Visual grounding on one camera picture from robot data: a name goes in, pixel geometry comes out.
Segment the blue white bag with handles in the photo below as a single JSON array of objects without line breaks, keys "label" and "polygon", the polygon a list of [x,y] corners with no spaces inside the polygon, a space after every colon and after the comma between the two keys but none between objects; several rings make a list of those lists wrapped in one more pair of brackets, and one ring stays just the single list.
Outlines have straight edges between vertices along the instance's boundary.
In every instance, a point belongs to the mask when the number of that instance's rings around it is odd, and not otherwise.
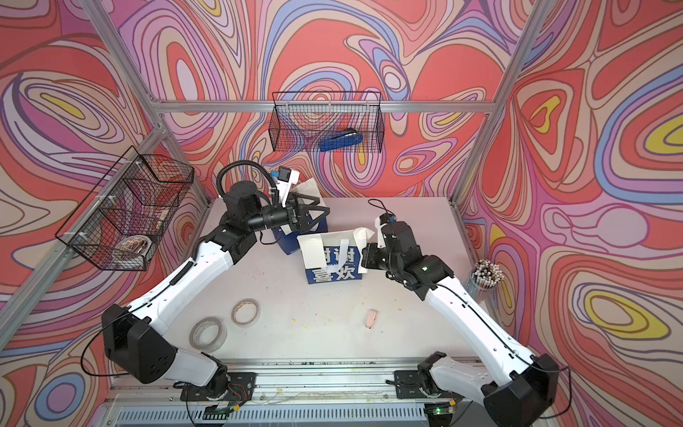
[{"label": "blue white bag with handles", "polygon": [[[295,190],[296,186],[293,187],[293,190],[290,191],[289,195],[295,195],[297,193]],[[327,206],[325,204],[325,201],[323,201],[322,196],[321,196],[320,200],[321,200],[321,203],[320,203],[321,206]],[[320,224],[318,224],[318,227],[316,227],[316,229],[313,229],[312,231],[309,231],[309,232],[292,231],[288,226],[283,226],[283,227],[275,228],[272,231],[272,234],[276,240],[276,243],[279,245],[279,247],[282,249],[282,251],[285,254],[290,255],[290,254],[293,254],[294,252],[296,252],[300,249],[299,243],[297,240],[298,236],[307,235],[307,234],[315,234],[315,233],[324,233],[327,231],[328,231],[328,224],[327,224],[327,218],[325,218],[325,220],[323,220],[322,222],[320,222]]]}]

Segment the blue white paper bag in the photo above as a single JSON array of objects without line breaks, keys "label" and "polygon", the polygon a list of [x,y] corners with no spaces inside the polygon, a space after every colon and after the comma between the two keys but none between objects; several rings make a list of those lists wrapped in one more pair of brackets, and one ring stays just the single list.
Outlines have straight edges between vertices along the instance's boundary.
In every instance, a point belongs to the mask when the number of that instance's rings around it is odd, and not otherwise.
[{"label": "blue white paper bag", "polygon": [[368,270],[361,266],[361,251],[367,246],[374,231],[361,227],[350,231],[318,233],[322,235],[327,266],[306,270],[310,285],[361,280]]}]

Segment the pink white mini stapler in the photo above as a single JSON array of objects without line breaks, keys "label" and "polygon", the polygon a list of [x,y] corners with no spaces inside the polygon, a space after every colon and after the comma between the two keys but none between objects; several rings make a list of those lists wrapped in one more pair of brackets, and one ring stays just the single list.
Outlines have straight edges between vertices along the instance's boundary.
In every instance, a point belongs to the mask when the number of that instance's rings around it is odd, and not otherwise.
[{"label": "pink white mini stapler", "polygon": [[375,326],[375,323],[377,321],[378,317],[378,311],[371,309],[368,311],[366,315],[366,320],[365,320],[365,329],[367,330],[372,330]]}]

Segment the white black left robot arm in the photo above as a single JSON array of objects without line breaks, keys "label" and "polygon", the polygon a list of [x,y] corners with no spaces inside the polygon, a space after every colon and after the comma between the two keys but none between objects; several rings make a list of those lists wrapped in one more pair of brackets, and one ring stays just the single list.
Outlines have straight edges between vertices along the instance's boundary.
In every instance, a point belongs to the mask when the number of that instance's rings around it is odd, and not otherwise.
[{"label": "white black left robot arm", "polygon": [[222,167],[215,182],[225,206],[220,222],[148,293],[104,311],[100,335],[106,358],[142,384],[165,379],[200,388],[213,399],[224,394],[231,381],[226,366],[205,350],[172,345],[165,333],[195,297],[247,255],[259,233],[283,226],[304,233],[329,216],[319,196],[295,189],[298,181],[291,168],[270,173],[251,160]]}]

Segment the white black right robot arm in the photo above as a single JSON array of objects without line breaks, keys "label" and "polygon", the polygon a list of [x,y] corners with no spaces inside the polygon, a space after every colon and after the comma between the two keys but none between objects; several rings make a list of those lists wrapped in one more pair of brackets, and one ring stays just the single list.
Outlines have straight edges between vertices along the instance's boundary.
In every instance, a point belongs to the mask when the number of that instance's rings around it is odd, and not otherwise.
[{"label": "white black right robot arm", "polygon": [[444,317],[475,350],[483,368],[434,352],[409,385],[426,397],[459,395],[481,405],[498,426],[530,426],[547,417],[563,369],[548,354],[537,356],[510,336],[465,290],[437,256],[425,255],[406,222],[384,213],[378,237],[362,250],[361,265],[382,270]]}]

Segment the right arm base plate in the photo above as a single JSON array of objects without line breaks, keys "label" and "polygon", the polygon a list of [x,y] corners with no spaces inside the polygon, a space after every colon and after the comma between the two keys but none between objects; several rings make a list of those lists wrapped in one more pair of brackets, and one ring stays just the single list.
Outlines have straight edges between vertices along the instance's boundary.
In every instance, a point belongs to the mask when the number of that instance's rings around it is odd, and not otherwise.
[{"label": "right arm base plate", "polygon": [[463,396],[452,391],[443,391],[426,375],[418,370],[396,370],[393,379],[385,381],[394,388],[396,397],[400,400],[437,400],[449,399],[460,402]]}]

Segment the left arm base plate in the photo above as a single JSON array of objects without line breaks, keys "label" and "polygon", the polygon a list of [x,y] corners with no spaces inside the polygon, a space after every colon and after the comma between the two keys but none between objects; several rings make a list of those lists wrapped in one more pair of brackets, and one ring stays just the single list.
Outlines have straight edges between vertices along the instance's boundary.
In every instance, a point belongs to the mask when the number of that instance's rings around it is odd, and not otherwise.
[{"label": "left arm base plate", "polygon": [[181,385],[181,401],[244,404],[254,396],[256,379],[254,372],[228,372],[204,387]]}]

